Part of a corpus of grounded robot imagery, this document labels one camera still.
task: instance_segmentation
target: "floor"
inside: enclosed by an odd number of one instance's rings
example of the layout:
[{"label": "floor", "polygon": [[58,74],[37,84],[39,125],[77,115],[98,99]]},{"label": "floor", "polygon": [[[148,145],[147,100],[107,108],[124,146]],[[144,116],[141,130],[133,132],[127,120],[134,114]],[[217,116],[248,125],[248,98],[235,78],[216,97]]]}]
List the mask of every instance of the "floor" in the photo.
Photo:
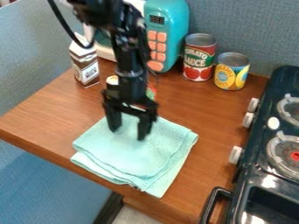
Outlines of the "floor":
[{"label": "floor", "polygon": [[129,206],[123,206],[112,224],[161,224],[161,222]]}]

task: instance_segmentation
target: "orange button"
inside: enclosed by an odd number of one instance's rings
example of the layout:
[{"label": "orange button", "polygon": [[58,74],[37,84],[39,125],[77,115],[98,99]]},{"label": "orange button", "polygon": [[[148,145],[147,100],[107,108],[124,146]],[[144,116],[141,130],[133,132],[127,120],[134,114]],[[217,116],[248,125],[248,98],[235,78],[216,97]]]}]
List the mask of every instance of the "orange button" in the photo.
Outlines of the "orange button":
[{"label": "orange button", "polygon": [[165,52],[166,51],[166,44],[161,44],[161,43],[157,44],[157,49],[160,53]]},{"label": "orange button", "polygon": [[155,60],[156,59],[156,52],[151,52],[150,57]]},{"label": "orange button", "polygon": [[165,61],[166,60],[166,55],[165,53],[159,52],[156,56],[156,59],[159,61]]},{"label": "orange button", "polygon": [[150,67],[154,71],[160,72],[163,69],[163,64],[157,61],[149,61],[148,62],[148,67]]},{"label": "orange button", "polygon": [[158,41],[165,42],[167,39],[167,34],[165,32],[159,32],[157,36]]},{"label": "orange button", "polygon": [[149,48],[151,50],[156,50],[156,42],[154,41],[149,41]]},{"label": "orange button", "polygon": [[148,38],[152,40],[156,40],[156,31],[149,31]]}]

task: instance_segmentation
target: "toy stove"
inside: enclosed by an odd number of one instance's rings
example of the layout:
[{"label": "toy stove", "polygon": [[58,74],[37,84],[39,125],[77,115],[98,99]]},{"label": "toy stove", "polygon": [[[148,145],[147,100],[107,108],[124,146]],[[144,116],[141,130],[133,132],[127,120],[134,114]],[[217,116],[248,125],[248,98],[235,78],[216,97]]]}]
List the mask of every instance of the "toy stove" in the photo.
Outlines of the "toy stove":
[{"label": "toy stove", "polygon": [[200,223],[208,223],[219,197],[229,201],[224,223],[299,223],[299,67],[274,71],[260,100],[252,99],[243,126],[244,149],[234,146],[233,192],[215,187]]}]

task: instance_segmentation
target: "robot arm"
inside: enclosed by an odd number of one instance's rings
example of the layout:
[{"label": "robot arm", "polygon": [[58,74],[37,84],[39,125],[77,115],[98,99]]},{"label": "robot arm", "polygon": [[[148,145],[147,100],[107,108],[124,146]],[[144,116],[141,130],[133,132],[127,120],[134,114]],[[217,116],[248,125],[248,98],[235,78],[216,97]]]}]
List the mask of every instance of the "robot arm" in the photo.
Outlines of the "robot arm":
[{"label": "robot arm", "polygon": [[[66,32],[79,46],[88,48],[94,44],[92,42],[89,46],[83,46],[72,34],[53,0],[48,2]],[[110,33],[117,61],[115,72],[119,85],[117,88],[102,92],[108,127],[111,131],[116,131],[122,125],[122,113],[138,116],[140,119],[138,140],[143,140],[150,133],[152,123],[157,118],[157,104],[146,95],[150,49],[143,16],[134,6],[122,0],[67,0],[67,2],[73,6],[74,14],[79,21]],[[145,110],[132,108],[130,104],[142,105]]]}]

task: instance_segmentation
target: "yellow can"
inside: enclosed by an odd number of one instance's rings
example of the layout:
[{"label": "yellow can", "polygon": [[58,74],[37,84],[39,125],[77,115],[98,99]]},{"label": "yellow can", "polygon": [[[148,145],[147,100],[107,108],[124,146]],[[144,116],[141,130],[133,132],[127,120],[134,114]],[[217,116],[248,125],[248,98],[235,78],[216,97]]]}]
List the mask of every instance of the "yellow can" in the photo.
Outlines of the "yellow can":
[{"label": "yellow can", "polygon": [[225,90],[244,87],[249,71],[249,59],[237,52],[225,52],[218,56],[215,69],[215,85]]}]

